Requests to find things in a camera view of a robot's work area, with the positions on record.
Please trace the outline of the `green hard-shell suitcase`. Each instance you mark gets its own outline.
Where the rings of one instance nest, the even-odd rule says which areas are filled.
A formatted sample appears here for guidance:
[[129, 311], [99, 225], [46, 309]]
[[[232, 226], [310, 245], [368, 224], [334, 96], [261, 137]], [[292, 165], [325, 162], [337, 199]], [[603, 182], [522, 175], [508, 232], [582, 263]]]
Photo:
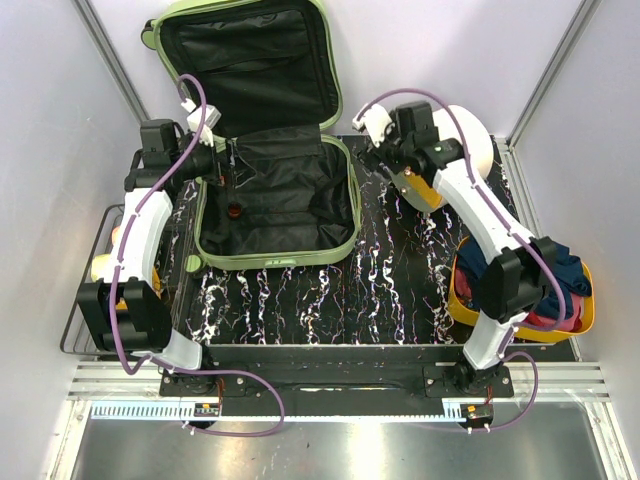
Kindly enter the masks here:
[[[361, 196], [351, 154], [329, 134], [343, 101], [329, 22], [317, 1], [178, 1], [142, 43], [186, 93], [222, 114], [214, 148], [234, 138], [240, 188], [197, 178], [195, 246], [223, 270], [328, 265], [354, 248]], [[243, 206], [239, 219], [229, 202]]]

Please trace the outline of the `white orange drawer cabinet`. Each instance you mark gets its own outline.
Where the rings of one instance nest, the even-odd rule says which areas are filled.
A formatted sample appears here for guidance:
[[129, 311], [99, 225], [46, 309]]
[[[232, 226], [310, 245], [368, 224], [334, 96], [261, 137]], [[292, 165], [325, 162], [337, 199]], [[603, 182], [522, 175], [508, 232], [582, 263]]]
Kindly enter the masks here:
[[434, 109], [426, 101], [401, 105], [391, 111], [392, 124], [386, 132], [389, 141], [408, 139], [415, 171], [392, 173], [393, 185], [416, 210], [432, 213], [447, 204], [444, 194], [434, 186], [436, 174], [452, 165], [472, 168], [486, 179], [493, 164], [493, 145], [482, 122], [459, 105]]

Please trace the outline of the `pink maroon garment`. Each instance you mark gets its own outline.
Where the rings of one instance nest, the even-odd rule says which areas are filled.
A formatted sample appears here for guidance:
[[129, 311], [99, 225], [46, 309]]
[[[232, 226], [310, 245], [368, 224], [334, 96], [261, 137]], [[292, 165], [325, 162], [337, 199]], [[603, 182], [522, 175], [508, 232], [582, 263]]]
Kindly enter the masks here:
[[[449, 306], [450, 313], [456, 321], [470, 325], [470, 321], [477, 318], [478, 309], [473, 304], [470, 284], [464, 271], [455, 270], [453, 285], [453, 297]], [[559, 331], [578, 332], [583, 327], [585, 297], [568, 289], [563, 282], [561, 282], [561, 288], [564, 294], [569, 295], [569, 298], [565, 300], [567, 325]], [[552, 292], [532, 312], [557, 319], [558, 301], [555, 293]]]

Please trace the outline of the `orange plastic basket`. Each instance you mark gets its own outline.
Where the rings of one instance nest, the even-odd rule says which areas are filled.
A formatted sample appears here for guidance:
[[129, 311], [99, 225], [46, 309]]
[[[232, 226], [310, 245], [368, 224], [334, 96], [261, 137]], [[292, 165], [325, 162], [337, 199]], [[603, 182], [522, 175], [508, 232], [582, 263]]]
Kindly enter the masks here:
[[[557, 244], [556, 250], [552, 271], [565, 298], [566, 318], [556, 330], [550, 328], [559, 313], [558, 296], [551, 291], [526, 317], [526, 327], [516, 333], [520, 340], [555, 344], [589, 331], [594, 324], [595, 293], [587, 265], [562, 244]], [[473, 303], [471, 286], [485, 269], [477, 242], [464, 238], [455, 253], [448, 293], [448, 312], [454, 321], [467, 326], [476, 324], [479, 309]]]

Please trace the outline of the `red garment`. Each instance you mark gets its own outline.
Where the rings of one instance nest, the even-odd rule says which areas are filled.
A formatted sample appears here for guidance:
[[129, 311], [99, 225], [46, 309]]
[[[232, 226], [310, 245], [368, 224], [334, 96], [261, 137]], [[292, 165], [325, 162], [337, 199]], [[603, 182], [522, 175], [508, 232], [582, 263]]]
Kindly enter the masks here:
[[567, 325], [567, 320], [544, 317], [530, 312], [525, 319], [525, 323], [541, 331], [562, 330]]

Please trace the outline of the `navy blue garment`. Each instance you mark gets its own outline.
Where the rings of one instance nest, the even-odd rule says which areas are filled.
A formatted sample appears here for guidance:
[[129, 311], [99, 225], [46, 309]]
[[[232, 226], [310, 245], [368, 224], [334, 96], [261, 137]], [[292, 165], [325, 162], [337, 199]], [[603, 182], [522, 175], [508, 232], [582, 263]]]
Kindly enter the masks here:
[[[578, 256], [571, 254], [569, 248], [565, 245], [556, 243], [556, 248], [557, 255], [552, 271], [560, 286], [564, 301], [569, 298], [569, 295], [562, 292], [561, 282], [563, 282], [568, 289], [575, 292], [576, 294], [580, 294], [585, 298], [590, 297], [592, 295], [592, 284], [589, 278], [584, 273], [581, 259]], [[471, 288], [472, 285], [484, 273], [486, 268], [487, 263], [478, 243], [473, 237], [469, 237], [457, 251], [455, 270], [459, 269], [466, 273]], [[559, 314], [559, 298], [554, 290], [551, 290], [549, 292], [549, 295], [552, 292], [554, 292], [557, 297]]]

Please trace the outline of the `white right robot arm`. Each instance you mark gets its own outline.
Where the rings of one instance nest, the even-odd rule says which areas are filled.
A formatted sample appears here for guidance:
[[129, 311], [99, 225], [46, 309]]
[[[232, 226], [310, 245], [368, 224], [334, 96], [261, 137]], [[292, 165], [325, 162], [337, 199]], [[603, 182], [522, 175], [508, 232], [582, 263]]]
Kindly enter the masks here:
[[497, 378], [516, 329], [556, 286], [555, 244], [524, 227], [488, 188], [493, 143], [467, 109], [419, 101], [387, 111], [373, 103], [352, 126], [370, 138], [368, 161], [388, 171], [412, 207], [429, 215], [451, 206], [480, 248], [487, 267], [472, 289], [479, 316], [461, 360], [443, 375], [445, 387], [476, 396]]

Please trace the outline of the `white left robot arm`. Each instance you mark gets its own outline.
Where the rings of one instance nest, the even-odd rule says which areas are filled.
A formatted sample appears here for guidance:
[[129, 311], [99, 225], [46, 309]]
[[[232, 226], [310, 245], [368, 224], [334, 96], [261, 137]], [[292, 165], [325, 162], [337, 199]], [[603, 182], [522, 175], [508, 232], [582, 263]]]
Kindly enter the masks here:
[[215, 386], [202, 346], [179, 333], [159, 292], [155, 267], [165, 226], [183, 185], [215, 172], [214, 121], [183, 131], [167, 119], [146, 121], [142, 146], [124, 180], [124, 214], [111, 251], [96, 257], [76, 301], [97, 350], [182, 371], [196, 396]]

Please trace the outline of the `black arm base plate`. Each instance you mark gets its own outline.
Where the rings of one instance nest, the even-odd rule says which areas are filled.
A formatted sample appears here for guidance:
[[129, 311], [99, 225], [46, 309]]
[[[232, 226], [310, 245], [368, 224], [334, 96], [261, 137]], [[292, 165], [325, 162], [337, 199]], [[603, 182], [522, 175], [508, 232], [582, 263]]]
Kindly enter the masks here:
[[378, 387], [431, 398], [514, 395], [506, 366], [474, 373], [456, 345], [216, 345], [204, 348], [203, 366], [248, 371], [282, 390]]

